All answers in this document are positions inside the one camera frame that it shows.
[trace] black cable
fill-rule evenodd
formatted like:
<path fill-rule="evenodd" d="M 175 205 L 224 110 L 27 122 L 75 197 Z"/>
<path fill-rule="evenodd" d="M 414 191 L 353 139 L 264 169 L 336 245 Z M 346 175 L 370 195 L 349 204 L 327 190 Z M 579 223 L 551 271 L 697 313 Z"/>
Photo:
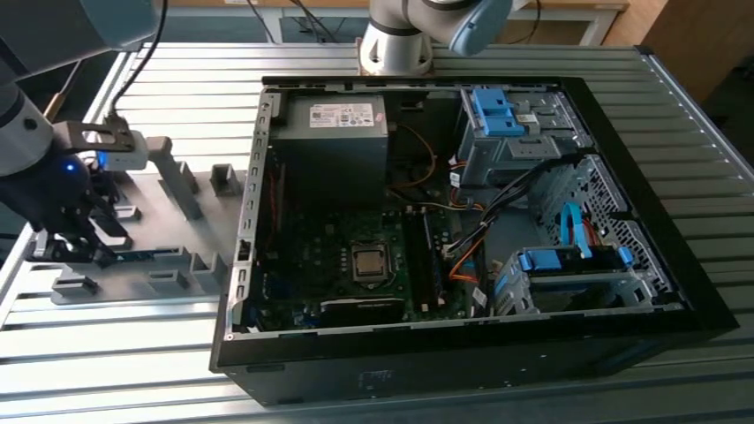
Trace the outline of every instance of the black cable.
<path fill-rule="evenodd" d="M 251 0 L 247 0 L 248 3 L 248 7 L 251 7 L 251 11 L 255 13 L 256 18 L 259 19 L 259 21 L 262 22 L 262 27 L 264 27 L 264 32 L 267 33 L 267 36 L 270 37 L 270 41 L 276 44 L 275 41 L 275 37 L 272 36 L 272 33 L 270 32 L 270 28 L 267 27 L 267 23 L 264 21 L 264 19 L 262 18 L 262 15 L 259 14 L 259 11 L 256 10 L 256 6 L 254 3 L 251 3 Z"/>
<path fill-rule="evenodd" d="M 114 96 L 114 101 L 110 103 L 110 115 L 111 116 L 118 116 L 118 101 L 120 100 L 120 98 L 126 94 L 126 91 L 128 91 L 128 88 L 131 88 L 131 86 L 134 85 L 134 81 L 136 81 L 139 74 L 144 70 L 147 62 L 150 61 L 150 59 L 152 58 L 152 55 L 155 54 L 156 45 L 160 43 L 160 39 L 163 38 L 163 30 L 166 29 L 167 6 L 168 6 L 168 0 L 163 0 L 163 10 L 160 12 L 160 21 L 159 21 L 159 24 L 156 26 L 156 33 L 155 33 L 155 39 L 152 40 L 152 45 L 150 46 L 150 50 L 147 51 L 147 53 L 144 55 L 144 59 L 142 59 L 142 63 L 139 64 L 139 66 L 134 70 L 134 73 L 131 74 L 131 78 L 128 78 L 128 81 L 120 87 L 120 90 L 118 90 L 118 93 Z"/>
<path fill-rule="evenodd" d="M 311 19 L 311 16 L 308 16 L 306 13 L 304 13 L 304 18 L 307 19 L 308 26 L 311 27 L 311 32 L 315 36 L 315 42 L 323 42 L 324 39 L 319 35 L 319 31 L 316 30 L 315 21 Z"/>
<path fill-rule="evenodd" d="M 302 22 L 300 22 L 300 20 L 298 20 L 298 18 L 291 18 L 291 19 L 302 27 L 302 29 L 298 30 L 299 33 L 311 33 L 311 29 L 304 24 L 302 24 Z"/>
<path fill-rule="evenodd" d="M 307 15 L 308 18 L 311 18 L 315 23 L 319 24 L 319 26 L 322 27 L 322 29 L 324 30 L 327 36 L 330 37 L 330 39 L 332 40 L 332 42 L 338 42 L 335 36 L 332 35 L 332 33 L 330 32 L 330 30 L 327 29 L 327 27 L 323 25 L 322 21 L 319 20 L 319 18 L 315 16 L 315 14 L 311 12 L 311 10 L 308 10 L 308 8 L 304 6 L 304 4 L 300 2 L 300 0 L 291 0 L 291 3 L 295 4 L 300 10 L 304 12 L 304 14 Z"/>
<path fill-rule="evenodd" d="M 347 18 L 343 18 L 341 20 L 341 23 L 338 24 L 338 28 L 335 28 L 335 32 L 332 33 L 332 35 L 338 35 L 338 33 L 341 32 L 341 28 L 343 27 L 343 24 L 346 24 L 346 19 Z"/>
<path fill-rule="evenodd" d="M 474 270 L 477 271 L 477 281 L 479 290 L 487 296 L 487 303 L 482 309 L 482 314 L 475 314 L 475 318 L 479 316 L 489 316 L 490 309 L 493 305 L 493 284 L 487 275 L 487 253 L 485 251 L 485 242 L 479 244 L 477 251 L 474 252 Z"/>
<path fill-rule="evenodd" d="M 534 37 L 534 33 L 538 31 L 539 22 L 542 21 L 542 2 L 541 2 L 541 0 L 537 0 L 537 1 L 538 1 L 538 16 L 534 19 L 534 26 L 531 27 L 531 32 L 529 33 L 529 35 L 525 35 L 523 37 L 521 37 L 514 42 L 510 42 L 509 44 L 519 44 L 523 41 L 526 41 L 527 44 L 529 44 L 531 42 L 531 37 Z"/>
<path fill-rule="evenodd" d="M 531 184 L 534 183 L 539 175 L 561 165 L 578 163 L 582 158 L 583 155 L 581 153 L 563 155 L 558 159 L 550 159 L 549 161 L 538 164 L 538 166 L 535 166 L 521 176 L 518 176 L 518 178 L 514 179 L 510 184 L 507 184 L 506 187 L 499 191 L 498 195 L 489 203 L 487 208 L 482 213 L 482 217 L 479 218 L 477 229 L 465 238 L 450 245 L 447 253 L 455 252 L 469 242 L 477 241 L 478 236 L 482 233 L 487 233 L 490 225 L 493 225 L 493 223 L 495 223 L 495 221 L 498 220 L 499 212 L 507 205 L 510 205 L 514 201 L 521 199 L 527 194 L 529 188 L 531 187 Z"/>
<path fill-rule="evenodd" d="M 74 88 L 74 83 L 76 82 L 79 75 L 82 75 L 82 70 L 84 69 L 83 64 L 84 64 L 83 60 L 79 60 L 75 63 L 74 69 L 71 70 L 71 73 L 68 73 L 68 78 L 66 79 L 66 83 L 63 84 L 63 87 L 58 92 L 60 95 L 68 95 L 68 93 L 71 93 L 71 89 Z"/>

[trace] slotted metal table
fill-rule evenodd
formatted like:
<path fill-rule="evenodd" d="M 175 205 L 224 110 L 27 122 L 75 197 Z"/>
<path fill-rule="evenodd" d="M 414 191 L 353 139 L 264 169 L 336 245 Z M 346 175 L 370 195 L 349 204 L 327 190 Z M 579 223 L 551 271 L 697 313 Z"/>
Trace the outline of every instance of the slotted metal table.
<path fill-rule="evenodd" d="M 119 56 L 87 120 L 98 121 L 144 52 Z M 741 329 L 585 382 L 263 408 L 207 370 L 216 298 L 59 307 L 54 269 L 0 274 L 0 418 L 19 422 L 752 422 L 754 173 L 657 58 L 634 49 L 439 49 L 441 75 L 586 79 L 734 310 Z M 135 129 L 174 138 L 194 171 L 247 166 L 263 75 L 351 75 L 350 45 L 163 44 L 119 103 Z M 454 372 L 453 364 L 439 373 Z"/>

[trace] black cable on table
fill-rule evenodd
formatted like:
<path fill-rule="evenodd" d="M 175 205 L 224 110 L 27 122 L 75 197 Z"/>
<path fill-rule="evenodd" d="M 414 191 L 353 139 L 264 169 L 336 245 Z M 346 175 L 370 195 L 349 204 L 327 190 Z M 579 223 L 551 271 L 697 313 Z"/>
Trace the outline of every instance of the black cable on table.
<path fill-rule="evenodd" d="M 120 90 L 118 90 L 118 93 L 114 96 L 114 101 L 110 103 L 110 115 L 111 116 L 118 116 L 118 101 L 120 100 L 120 98 L 126 94 L 126 91 L 128 91 L 128 88 L 131 88 L 131 86 L 134 85 L 134 82 L 136 81 L 136 78 L 139 77 L 139 74 L 142 73 L 142 71 L 146 68 L 147 62 L 150 61 L 150 59 L 152 58 L 152 55 L 155 54 L 156 45 L 160 43 L 160 40 L 163 38 L 163 31 L 166 29 L 167 7 L 168 7 L 168 0 L 163 0 L 163 10 L 160 12 L 160 21 L 159 21 L 159 24 L 156 26 L 156 33 L 155 33 L 155 39 L 152 40 L 152 45 L 150 46 L 150 49 L 146 52 L 144 59 L 142 59 L 142 63 L 139 64 L 139 66 L 134 70 L 134 73 L 131 74 L 131 78 L 128 78 L 128 81 L 120 87 Z"/>
<path fill-rule="evenodd" d="M 270 31 L 270 28 L 267 27 L 267 23 L 264 21 L 264 18 L 262 18 L 262 15 L 259 14 L 259 11 L 256 10 L 255 4 L 251 3 L 251 0 L 247 0 L 247 3 L 248 3 L 248 7 L 251 7 L 251 11 L 256 15 L 256 18 L 262 22 L 262 27 L 264 27 L 264 32 L 267 33 L 267 36 L 270 37 L 270 42 L 276 43 L 275 37 L 272 36 L 272 32 Z"/>
<path fill-rule="evenodd" d="M 534 19 L 534 26 L 531 27 L 531 31 L 529 32 L 529 35 L 525 35 L 523 37 L 521 37 L 514 42 L 510 42 L 509 44 L 519 44 L 523 41 L 526 41 L 527 44 L 529 44 L 531 42 L 531 37 L 534 37 L 534 34 L 539 29 L 539 22 L 542 20 L 542 2 L 541 2 L 541 0 L 537 0 L 537 1 L 538 1 L 538 16 Z"/>
<path fill-rule="evenodd" d="M 327 29 L 327 27 L 323 25 L 322 21 L 319 20 L 319 18 L 315 16 L 315 14 L 311 12 L 311 10 L 308 10 L 308 8 L 304 6 L 304 4 L 300 2 L 300 0 L 291 0 L 291 3 L 295 4 L 299 9 L 304 12 L 304 15 L 307 15 L 307 18 L 310 19 L 310 22 L 314 20 L 314 22 L 310 23 L 310 25 L 315 26 L 315 23 L 319 24 L 319 26 L 322 27 L 322 29 L 324 30 L 327 36 L 330 37 L 330 40 L 332 42 L 338 42 L 335 36 L 332 35 L 332 33 L 330 32 L 330 30 Z"/>

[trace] blue plastic tab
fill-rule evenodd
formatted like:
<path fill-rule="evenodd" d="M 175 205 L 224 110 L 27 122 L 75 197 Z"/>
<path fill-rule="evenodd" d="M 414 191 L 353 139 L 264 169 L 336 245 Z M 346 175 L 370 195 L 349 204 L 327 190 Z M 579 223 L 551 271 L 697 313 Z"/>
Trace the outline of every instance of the blue plastic tab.
<path fill-rule="evenodd" d="M 503 287 L 506 287 L 507 284 L 507 276 L 503 276 L 499 280 L 498 280 L 498 284 L 495 284 L 495 297 L 499 295 L 499 293 L 503 291 Z"/>
<path fill-rule="evenodd" d="M 474 105 L 485 135 L 490 137 L 519 137 L 526 128 L 514 117 L 514 105 L 507 102 L 506 93 L 499 88 L 478 88 L 474 90 Z"/>
<path fill-rule="evenodd" d="M 530 271 L 533 267 L 531 267 L 531 260 L 529 259 L 529 255 L 521 254 L 518 256 L 518 261 L 521 262 L 521 269 L 523 269 L 525 271 Z"/>
<path fill-rule="evenodd" d="M 630 268 L 634 266 L 634 254 L 631 253 L 630 249 L 625 246 L 618 248 L 618 255 L 621 256 L 621 260 L 623 264 Z"/>
<path fill-rule="evenodd" d="M 529 257 L 534 262 L 534 270 L 537 271 L 563 268 L 558 252 L 554 250 L 533 250 L 529 252 Z"/>
<path fill-rule="evenodd" d="M 591 257 L 591 249 L 589 248 L 587 240 L 587 229 L 581 218 L 581 209 L 578 204 L 573 201 L 563 203 L 563 209 L 561 210 L 561 243 L 563 245 L 570 245 L 570 234 L 569 234 L 569 218 L 574 224 L 574 245 L 577 245 L 578 250 L 581 250 L 583 257 Z"/>

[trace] wire bundle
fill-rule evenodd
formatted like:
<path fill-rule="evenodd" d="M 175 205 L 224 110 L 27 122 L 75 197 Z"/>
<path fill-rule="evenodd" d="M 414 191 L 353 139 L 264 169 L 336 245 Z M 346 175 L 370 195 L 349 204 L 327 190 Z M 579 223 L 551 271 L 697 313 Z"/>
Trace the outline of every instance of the wire bundle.
<path fill-rule="evenodd" d="M 453 243 L 447 249 L 446 253 L 451 254 L 455 252 L 463 245 L 473 242 L 471 247 L 461 256 L 461 259 L 457 262 L 457 265 L 450 271 L 450 278 L 458 279 L 461 276 L 457 274 L 463 262 L 469 259 L 471 254 L 479 249 L 482 246 L 482 242 L 485 237 L 487 236 L 487 231 L 493 223 L 498 220 L 499 212 L 506 208 L 510 203 L 521 199 L 529 191 L 531 184 L 545 172 L 551 170 L 553 168 L 569 164 L 577 163 L 582 158 L 582 155 L 563 155 L 559 159 L 550 159 L 545 161 L 538 166 L 531 168 L 527 172 L 521 174 L 517 179 L 514 179 L 498 192 L 495 198 L 489 203 L 487 208 L 482 212 L 482 217 L 479 218 L 478 226 L 469 233 L 469 235 Z"/>

